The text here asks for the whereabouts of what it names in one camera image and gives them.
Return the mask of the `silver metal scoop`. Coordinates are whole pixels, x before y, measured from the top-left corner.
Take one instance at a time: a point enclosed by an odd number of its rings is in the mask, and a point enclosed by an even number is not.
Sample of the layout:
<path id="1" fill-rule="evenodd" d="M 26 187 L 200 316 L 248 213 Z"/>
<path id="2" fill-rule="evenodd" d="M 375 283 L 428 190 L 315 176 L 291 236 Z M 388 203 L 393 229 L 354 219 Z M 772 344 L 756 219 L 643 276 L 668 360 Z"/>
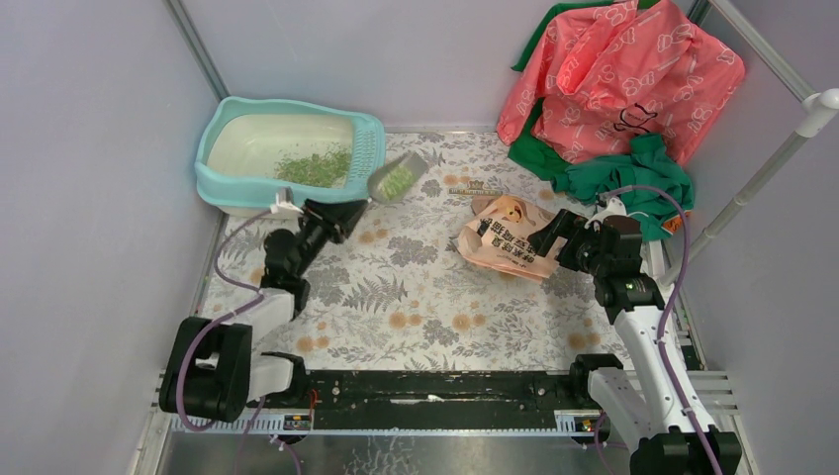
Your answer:
<path id="1" fill-rule="evenodd" d="M 428 164 L 419 153 L 405 152 L 371 174 L 367 181 L 369 198 L 383 205 L 399 203 L 427 171 Z"/>

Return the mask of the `pink cat litter bag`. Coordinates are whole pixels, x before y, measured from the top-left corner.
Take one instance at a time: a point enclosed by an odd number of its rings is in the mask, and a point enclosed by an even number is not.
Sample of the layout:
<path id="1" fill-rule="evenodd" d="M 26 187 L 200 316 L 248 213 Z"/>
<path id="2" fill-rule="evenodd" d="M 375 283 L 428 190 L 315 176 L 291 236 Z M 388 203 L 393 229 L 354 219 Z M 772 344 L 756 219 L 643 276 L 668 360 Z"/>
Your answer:
<path id="1" fill-rule="evenodd" d="M 554 213 L 511 195 L 475 196 L 471 208 L 474 217 L 456 239 L 457 251 L 467 261 L 535 282 L 559 268 L 537 256 L 527 241 Z"/>

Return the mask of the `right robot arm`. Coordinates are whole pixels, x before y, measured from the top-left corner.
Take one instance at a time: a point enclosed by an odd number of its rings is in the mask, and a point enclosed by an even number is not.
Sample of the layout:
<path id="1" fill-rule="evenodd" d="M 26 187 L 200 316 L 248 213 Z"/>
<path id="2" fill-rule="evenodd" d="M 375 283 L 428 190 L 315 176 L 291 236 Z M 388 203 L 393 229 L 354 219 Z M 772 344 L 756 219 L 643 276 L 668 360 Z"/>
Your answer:
<path id="1" fill-rule="evenodd" d="M 612 354 L 575 359 L 567 382 L 577 406 L 598 404 L 630 453 L 632 474 L 734 474 L 742 447 L 701 402 L 668 335 L 670 313 L 657 283 L 641 269 L 642 236 L 632 218 L 589 220 L 560 211 L 528 241 L 563 268 L 591 275 L 595 297 L 623 341 L 640 385 L 634 390 Z"/>

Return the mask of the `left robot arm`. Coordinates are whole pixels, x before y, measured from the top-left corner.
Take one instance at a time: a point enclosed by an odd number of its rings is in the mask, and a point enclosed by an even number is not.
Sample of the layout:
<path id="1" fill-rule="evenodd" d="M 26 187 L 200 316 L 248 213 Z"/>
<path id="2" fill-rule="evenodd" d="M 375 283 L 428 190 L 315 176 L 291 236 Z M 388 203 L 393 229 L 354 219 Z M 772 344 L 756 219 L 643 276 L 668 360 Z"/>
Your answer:
<path id="1" fill-rule="evenodd" d="M 305 274 L 327 243 L 341 244 L 354 231 L 368 200 L 306 201 L 298 230 L 278 229 L 263 241 L 264 272 L 250 286 L 253 299 L 214 320 L 189 317 L 179 326 L 159 391 L 158 405 L 195 431 L 232 423 L 247 403 L 273 397 L 293 407 L 306 397 L 302 357 L 267 351 L 256 342 L 305 310 L 311 285 Z"/>

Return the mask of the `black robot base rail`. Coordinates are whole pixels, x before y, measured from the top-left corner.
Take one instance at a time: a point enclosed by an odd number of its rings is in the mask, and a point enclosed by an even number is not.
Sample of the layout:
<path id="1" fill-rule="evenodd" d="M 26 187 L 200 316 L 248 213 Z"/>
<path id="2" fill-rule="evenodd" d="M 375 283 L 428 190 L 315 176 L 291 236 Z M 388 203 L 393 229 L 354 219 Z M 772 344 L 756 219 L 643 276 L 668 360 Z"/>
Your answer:
<path id="1" fill-rule="evenodd" d="M 313 415 L 320 430 L 555 429 L 559 415 L 601 412 L 565 371 L 309 370 L 294 384 L 266 409 Z"/>

